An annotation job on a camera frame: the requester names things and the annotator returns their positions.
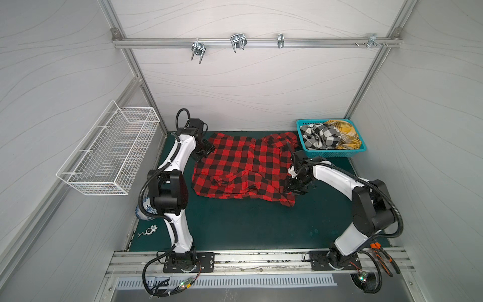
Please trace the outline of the red black plaid shirt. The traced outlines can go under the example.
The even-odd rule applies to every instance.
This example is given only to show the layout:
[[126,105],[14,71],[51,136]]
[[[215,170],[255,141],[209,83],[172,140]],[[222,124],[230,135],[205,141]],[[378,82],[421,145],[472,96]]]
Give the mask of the red black plaid shirt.
[[214,199],[260,199],[293,207],[296,197],[287,191],[291,152],[299,147],[293,132],[262,138],[214,133],[215,147],[194,167],[192,188],[198,196]]

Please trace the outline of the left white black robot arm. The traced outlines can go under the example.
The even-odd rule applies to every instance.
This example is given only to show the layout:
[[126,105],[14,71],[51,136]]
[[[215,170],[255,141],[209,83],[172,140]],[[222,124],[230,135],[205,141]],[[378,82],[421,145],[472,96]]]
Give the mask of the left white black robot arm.
[[158,169],[149,171],[138,197],[138,209],[143,215],[165,221],[171,259],[191,265],[196,262],[196,249],[186,219],[189,193],[183,172],[190,159],[198,162],[215,150],[204,138],[207,128],[199,118],[189,118],[184,127],[178,128],[166,160]]

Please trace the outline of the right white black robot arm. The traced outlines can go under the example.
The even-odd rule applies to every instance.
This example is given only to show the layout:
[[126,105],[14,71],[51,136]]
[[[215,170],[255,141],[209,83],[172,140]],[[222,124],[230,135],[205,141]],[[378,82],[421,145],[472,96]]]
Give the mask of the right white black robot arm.
[[404,230],[401,212],[392,201],[386,184],[358,177],[326,158],[291,152],[292,166],[286,189],[296,195],[308,192],[313,181],[321,181],[346,196],[352,203],[352,222],[336,238],[327,254],[328,262],[341,269],[345,262],[376,238],[393,239]]

